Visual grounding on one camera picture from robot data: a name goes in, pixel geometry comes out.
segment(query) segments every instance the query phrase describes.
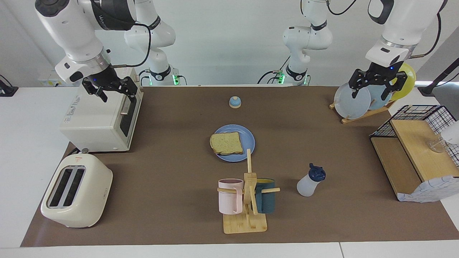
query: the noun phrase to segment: yellow plate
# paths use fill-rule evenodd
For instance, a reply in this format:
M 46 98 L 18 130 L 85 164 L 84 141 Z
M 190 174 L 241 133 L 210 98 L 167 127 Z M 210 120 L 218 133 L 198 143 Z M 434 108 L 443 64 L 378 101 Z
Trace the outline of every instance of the yellow plate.
M 406 75 L 408 75 L 408 78 L 406 79 L 401 91 L 394 91 L 391 101 L 399 100 L 408 95 L 408 93 L 410 93 L 414 88 L 414 82 L 416 81 L 416 72 L 414 72 L 413 68 L 409 64 L 403 63 L 402 67 L 400 67 L 398 71 L 404 71 Z

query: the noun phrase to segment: mug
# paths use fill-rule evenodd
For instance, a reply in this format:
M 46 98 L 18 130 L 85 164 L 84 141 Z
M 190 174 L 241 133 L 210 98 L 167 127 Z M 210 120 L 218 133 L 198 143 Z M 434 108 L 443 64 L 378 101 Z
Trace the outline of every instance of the mug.
M 218 210 L 226 215 L 242 213 L 242 189 L 244 180 L 227 178 L 218 181 L 219 188 L 234 189 L 236 193 L 218 192 Z
M 275 181 L 269 178 L 257 179 L 255 187 L 255 200 L 257 201 L 258 213 L 272 213 L 275 207 L 275 193 L 261 193 L 263 189 L 275 188 Z

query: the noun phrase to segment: dark blue lid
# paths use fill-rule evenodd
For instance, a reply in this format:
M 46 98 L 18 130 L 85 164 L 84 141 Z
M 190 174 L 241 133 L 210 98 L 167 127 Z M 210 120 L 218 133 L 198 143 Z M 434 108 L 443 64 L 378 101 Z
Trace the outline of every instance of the dark blue lid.
M 316 167 L 312 163 L 309 164 L 309 167 L 311 169 L 309 170 L 308 174 L 309 174 L 309 177 L 312 179 L 312 181 L 321 182 L 325 180 L 326 174 L 325 174 L 323 167 Z

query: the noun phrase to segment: slice of bread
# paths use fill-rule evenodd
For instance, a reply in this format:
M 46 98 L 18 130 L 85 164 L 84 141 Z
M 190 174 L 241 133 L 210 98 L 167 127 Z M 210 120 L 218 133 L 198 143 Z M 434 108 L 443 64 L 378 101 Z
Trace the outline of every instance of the slice of bread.
M 242 154 L 242 144 L 238 132 L 213 134 L 210 146 L 219 155 Z

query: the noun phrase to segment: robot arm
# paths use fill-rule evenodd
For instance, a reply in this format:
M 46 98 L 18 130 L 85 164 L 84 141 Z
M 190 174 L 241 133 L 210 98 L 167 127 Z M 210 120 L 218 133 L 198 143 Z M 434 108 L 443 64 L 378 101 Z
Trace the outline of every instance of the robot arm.
M 422 33 L 447 0 L 371 0 L 368 14 L 379 24 L 384 24 L 382 37 L 366 54 L 371 61 L 367 71 L 355 70 L 349 86 L 354 90 L 371 84 L 385 85 L 381 95 L 385 100 L 394 91 L 400 91 L 406 81 L 405 72 L 399 72 L 421 40 Z
M 129 77 L 118 78 L 95 30 L 130 29 L 136 20 L 133 0 L 36 0 L 35 9 L 66 53 L 56 65 L 63 80 L 75 83 L 83 79 L 86 91 L 104 102 L 104 90 L 126 94 L 132 100 L 137 86 Z
M 291 57 L 285 67 L 285 83 L 301 85 L 306 78 L 306 71 L 311 57 L 305 50 L 327 49 L 333 35 L 327 27 L 326 0 L 307 0 L 302 2 L 304 16 L 311 22 L 310 27 L 294 26 L 284 32 L 284 43 L 289 48 Z
M 149 25 L 151 31 L 151 46 L 148 49 L 148 30 L 141 26 L 133 26 L 124 33 L 126 44 L 142 53 L 150 54 L 147 59 L 150 81 L 154 85 L 177 84 L 174 77 L 174 68 L 169 64 L 164 51 L 166 47 L 175 43 L 175 31 L 158 16 L 152 0 L 135 0 L 137 21 Z

